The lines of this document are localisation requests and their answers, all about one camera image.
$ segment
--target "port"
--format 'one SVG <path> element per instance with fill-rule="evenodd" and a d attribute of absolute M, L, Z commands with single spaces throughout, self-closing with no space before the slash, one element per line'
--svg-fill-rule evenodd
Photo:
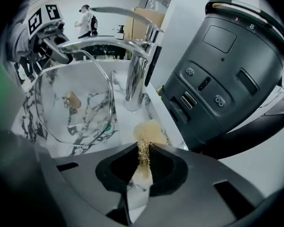
<path fill-rule="evenodd" d="M 187 91 L 183 94 L 183 96 L 181 96 L 181 100 L 189 110 L 191 110 L 197 104 L 194 98 Z"/>
<path fill-rule="evenodd" d="M 211 81 L 212 79 L 210 77 L 205 78 L 205 80 L 200 84 L 200 86 L 198 87 L 198 91 L 201 92 L 207 85 L 208 83 Z"/>
<path fill-rule="evenodd" d="M 172 97 L 170 104 L 173 107 L 172 116 L 177 120 L 181 119 L 186 124 L 190 120 L 187 110 L 185 110 L 175 97 Z"/>
<path fill-rule="evenodd" d="M 175 116 L 174 112 L 172 110 L 169 111 L 171 117 L 174 119 L 175 122 L 178 122 L 178 118 Z"/>
<path fill-rule="evenodd" d="M 65 171 L 65 170 L 69 170 L 69 169 L 72 169 L 74 167 L 77 167 L 79 166 L 78 163 L 76 162 L 70 162 L 70 163 L 67 163 L 67 164 L 64 164 L 64 165 L 59 165 L 57 166 L 59 172 L 62 172 L 62 171 Z"/>
<path fill-rule="evenodd" d="M 250 202 L 228 181 L 216 183 L 213 186 L 236 219 L 245 217 L 255 209 Z"/>

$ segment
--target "faucet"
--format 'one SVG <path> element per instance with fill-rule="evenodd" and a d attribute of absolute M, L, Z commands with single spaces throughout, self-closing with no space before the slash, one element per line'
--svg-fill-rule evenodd
<path fill-rule="evenodd" d="M 129 111 L 136 111 L 141 107 L 145 88 L 148 86 L 158 60 L 161 47 L 156 45 L 155 42 L 158 33 L 163 31 L 149 19 L 131 10 L 116 7 L 92 8 L 91 10 L 126 15 L 142 22 L 147 25 L 145 40 L 119 40 L 111 36 L 92 36 L 62 43 L 58 45 L 58 48 L 63 53 L 76 53 L 87 46 L 108 44 L 130 50 L 132 59 L 127 74 L 124 106 Z"/>

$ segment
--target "black backpack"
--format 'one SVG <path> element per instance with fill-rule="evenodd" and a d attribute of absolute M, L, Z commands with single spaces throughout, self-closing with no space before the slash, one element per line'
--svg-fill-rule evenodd
<path fill-rule="evenodd" d="M 95 16 L 91 18 L 91 23 L 90 23 L 91 31 L 92 33 L 97 32 L 98 28 L 98 21 Z"/>

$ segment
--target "white shirt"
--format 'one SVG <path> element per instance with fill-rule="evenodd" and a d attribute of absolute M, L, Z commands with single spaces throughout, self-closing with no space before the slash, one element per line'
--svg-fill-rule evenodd
<path fill-rule="evenodd" d="M 89 11 L 82 14 L 81 19 L 79 21 L 79 23 L 82 24 L 82 26 L 80 26 L 78 37 L 85 35 L 87 32 L 91 31 L 90 24 L 92 17 L 93 15 Z"/>

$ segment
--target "machine lid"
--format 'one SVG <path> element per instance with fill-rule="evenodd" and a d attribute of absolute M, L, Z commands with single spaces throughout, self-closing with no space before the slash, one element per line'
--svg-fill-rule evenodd
<path fill-rule="evenodd" d="M 284 26 L 266 12 L 241 1 L 209 0 L 205 6 L 205 14 L 211 13 L 216 9 L 237 12 L 260 24 L 265 23 L 265 27 L 284 44 Z"/>

